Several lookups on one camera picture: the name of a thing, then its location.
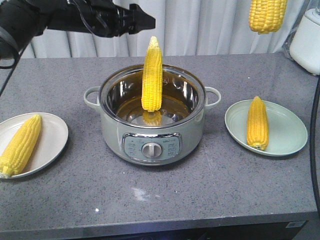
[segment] white plate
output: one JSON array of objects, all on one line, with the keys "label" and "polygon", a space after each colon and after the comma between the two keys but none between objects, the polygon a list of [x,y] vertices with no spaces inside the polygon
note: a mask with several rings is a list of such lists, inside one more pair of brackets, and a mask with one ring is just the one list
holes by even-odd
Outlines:
[{"label": "white plate", "polygon": [[265,151],[247,145],[247,118],[252,100],[239,101],[225,113],[224,122],[231,136],[243,147],[266,156],[286,156],[302,149],[308,140],[304,123],[290,110],[263,101],[269,123],[269,144]]},{"label": "white plate", "polygon": [[0,155],[21,125],[35,114],[42,117],[42,128],[36,146],[22,173],[7,177],[9,179],[21,178],[43,169],[56,159],[67,142],[68,127],[60,117],[45,112],[31,112],[0,123]]}]

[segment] pot rim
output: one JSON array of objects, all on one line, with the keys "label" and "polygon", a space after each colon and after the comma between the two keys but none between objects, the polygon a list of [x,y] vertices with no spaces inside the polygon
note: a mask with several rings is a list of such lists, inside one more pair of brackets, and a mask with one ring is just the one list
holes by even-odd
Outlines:
[{"label": "pot rim", "polygon": [[182,76],[184,78],[186,78],[188,80],[188,82],[194,86],[195,90],[197,91],[197,93],[199,95],[198,102],[197,102],[195,109],[187,117],[185,117],[179,121],[172,122],[172,123],[162,125],[162,126],[144,126],[144,125],[139,125],[139,124],[125,121],[122,118],[118,117],[111,109],[109,109],[109,108],[106,109],[106,107],[102,104],[102,101],[101,101],[103,99],[103,93],[105,92],[105,87],[109,86],[107,91],[105,92],[105,97],[106,97],[109,93],[109,90],[114,85],[121,82],[121,78],[115,80],[115,78],[117,76],[119,76],[123,72],[129,71],[129,70],[131,70],[131,73],[142,71],[143,67],[144,67],[143,64],[135,64],[135,65],[130,65],[130,66],[124,67],[124,68],[112,73],[109,77],[106,78],[106,80],[100,86],[99,93],[98,93],[98,103],[99,103],[100,107],[102,108],[103,112],[106,113],[113,120],[115,120],[121,124],[130,126],[130,127],[134,127],[134,128],[139,128],[139,129],[167,129],[167,128],[172,128],[172,127],[190,122],[204,109],[205,103],[206,103],[205,99],[207,96],[206,96],[206,89],[205,89],[204,85],[202,84],[202,82],[191,72],[189,72],[183,68],[180,68],[180,67],[177,67],[174,65],[170,65],[170,64],[163,64],[162,65],[163,70],[168,71],[169,73],[174,73],[174,72],[181,73]]}]

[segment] countertop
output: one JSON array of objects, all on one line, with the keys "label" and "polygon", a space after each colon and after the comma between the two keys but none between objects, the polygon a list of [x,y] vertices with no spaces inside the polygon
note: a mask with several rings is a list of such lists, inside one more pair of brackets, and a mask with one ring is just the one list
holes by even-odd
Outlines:
[{"label": "countertop", "polygon": [[[239,145],[224,122],[229,106],[258,95],[294,112],[309,132],[316,76],[282,53],[164,57],[164,64],[218,89],[222,100],[206,114],[202,140],[191,154],[168,165],[141,166],[108,148],[100,115],[85,105],[83,95],[113,72],[143,62],[143,57],[20,60],[0,97],[0,122],[50,113],[66,122],[69,136],[44,169],[0,180],[0,239],[112,236],[316,215],[309,142],[289,156],[263,156]],[[0,71],[0,84],[7,74]]]}]

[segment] cooking pot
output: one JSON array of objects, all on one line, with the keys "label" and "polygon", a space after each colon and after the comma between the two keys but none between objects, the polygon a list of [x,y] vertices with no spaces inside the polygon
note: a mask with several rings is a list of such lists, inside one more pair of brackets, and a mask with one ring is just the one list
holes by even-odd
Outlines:
[{"label": "cooking pot", "polygon": [[[221,94],[190,72],[164,64],[161,109],[144,111],[143,67],[133,65],[113,73],[101,86],[85,91],[84,102],[100,114],[103,138],[119,157],[139,165],[170,164],[199,144],[205,113],[221,101]],[[98,92],[97,103],[88,100],[93,92]],[[217,100],[208,103],[207,93]]]}]

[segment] white appliance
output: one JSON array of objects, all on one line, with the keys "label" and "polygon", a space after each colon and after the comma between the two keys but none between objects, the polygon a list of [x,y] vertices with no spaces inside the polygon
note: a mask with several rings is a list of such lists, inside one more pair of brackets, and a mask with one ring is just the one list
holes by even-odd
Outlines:
[{"label": "white appliance", "polygon": [[291,57],[308,72],[320,74],[320,1],[311,0],[289,48]]}]

